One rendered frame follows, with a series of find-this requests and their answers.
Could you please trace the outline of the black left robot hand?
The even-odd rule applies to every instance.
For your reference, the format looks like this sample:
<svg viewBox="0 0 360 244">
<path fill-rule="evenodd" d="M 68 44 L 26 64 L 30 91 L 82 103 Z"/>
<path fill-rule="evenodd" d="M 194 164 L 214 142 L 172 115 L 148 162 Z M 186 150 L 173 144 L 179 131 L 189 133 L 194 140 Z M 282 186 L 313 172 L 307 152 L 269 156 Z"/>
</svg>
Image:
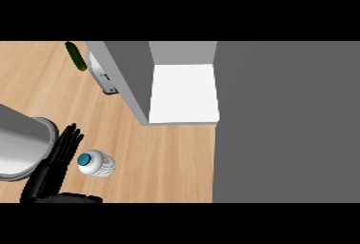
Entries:
<svg viewBox="0 0 360 244">
<path fill-rule="evenodd" d="M 85 134 L 76 124 L 70 125 L 55 142 L 49 156 L 31 173 L 20 197 L 21 204 L 104 202 L 104 199 L 95 195 L 61 193 L 68 167 L 83 137 Z"/>
</svg>

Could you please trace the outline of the clear water bottle, teal cap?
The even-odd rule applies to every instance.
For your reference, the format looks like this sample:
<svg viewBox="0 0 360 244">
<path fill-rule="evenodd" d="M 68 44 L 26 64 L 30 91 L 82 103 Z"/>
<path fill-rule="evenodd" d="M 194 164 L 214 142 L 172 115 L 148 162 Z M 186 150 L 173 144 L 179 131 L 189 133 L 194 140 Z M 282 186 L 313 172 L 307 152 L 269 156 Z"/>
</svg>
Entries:
<svg viewBox="0 0 360 244">
<path fill-rule="evenodd" d="M 104 152 L 90 150 L 77 158 L 79 170 L 83 174 L 108 177 L 116 171 L 116 160 Z"/>
</svg>

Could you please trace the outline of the grey cabinet, white inside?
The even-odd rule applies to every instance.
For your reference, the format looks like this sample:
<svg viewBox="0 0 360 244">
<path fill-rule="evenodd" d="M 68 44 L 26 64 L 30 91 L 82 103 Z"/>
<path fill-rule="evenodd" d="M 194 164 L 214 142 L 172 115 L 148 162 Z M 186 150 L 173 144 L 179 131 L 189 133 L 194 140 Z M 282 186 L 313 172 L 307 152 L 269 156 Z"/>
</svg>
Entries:
<svg viewBox="0 0 360 244">
<path fill-rule="evenodd" d="M 214 41 L 89 41 L 144 126 L 220 121 Z"/>
</svg>

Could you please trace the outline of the dark grey cabinet door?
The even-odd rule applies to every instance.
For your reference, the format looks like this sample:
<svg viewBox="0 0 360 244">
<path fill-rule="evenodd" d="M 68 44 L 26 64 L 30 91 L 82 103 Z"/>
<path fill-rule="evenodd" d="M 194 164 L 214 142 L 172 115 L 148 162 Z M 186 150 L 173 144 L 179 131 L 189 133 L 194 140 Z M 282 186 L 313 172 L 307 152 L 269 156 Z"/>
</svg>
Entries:
<svg viewBox="0 0 360 244">
<path fill-rule="evenodd" d="M 219 202 L 360 202 L 360 42 L 223 42 Z"/>
</svg>

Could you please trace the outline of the pale grey panel with latch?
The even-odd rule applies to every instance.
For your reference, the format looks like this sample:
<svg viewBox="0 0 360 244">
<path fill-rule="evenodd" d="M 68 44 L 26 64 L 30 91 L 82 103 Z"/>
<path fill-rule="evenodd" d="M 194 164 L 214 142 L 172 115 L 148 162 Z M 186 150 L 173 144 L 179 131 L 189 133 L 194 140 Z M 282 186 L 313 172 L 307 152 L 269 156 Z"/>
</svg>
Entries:
<svg viewBox="0 0 360 244">
<path fill-rule="evenodd" d="M 104 93 L 107 95 L 113 95 L 113 94 L 119 93 L 119 90 L 117 90 L 114 84 L 111 83 L 111 79 L 105 73 L 105 70 L 101 66 L 101 63 L 99 63 L 92 51 L 88 52 L 88 65 L 89 65 L 89 71 L 104 90 Z"/>
</svg>

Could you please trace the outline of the green cucumber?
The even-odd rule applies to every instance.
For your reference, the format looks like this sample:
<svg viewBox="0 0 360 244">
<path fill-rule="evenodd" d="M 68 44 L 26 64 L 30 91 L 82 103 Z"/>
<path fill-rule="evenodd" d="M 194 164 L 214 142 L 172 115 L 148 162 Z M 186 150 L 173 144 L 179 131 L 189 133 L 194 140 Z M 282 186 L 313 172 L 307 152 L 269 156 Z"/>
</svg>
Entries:
<svg viewBox="0 0 360 244">
<path fill-rule="evenodd" d="M 65 42 L 65 47 L 67 47 L 70 56 L 73 58 L 73 61 L 76 63 L 77 69 L 80 71 L 86 71 L 88 70 L 88 65 L 86 65 L 86 62 L 85 62 L 85 59 L 82 57 L 82 54 L 80 54 L 80 51 L 79 51 L 79 48 L 77 48 L 76 44 L 71 41 L 67 41 Z"/>
</svg>

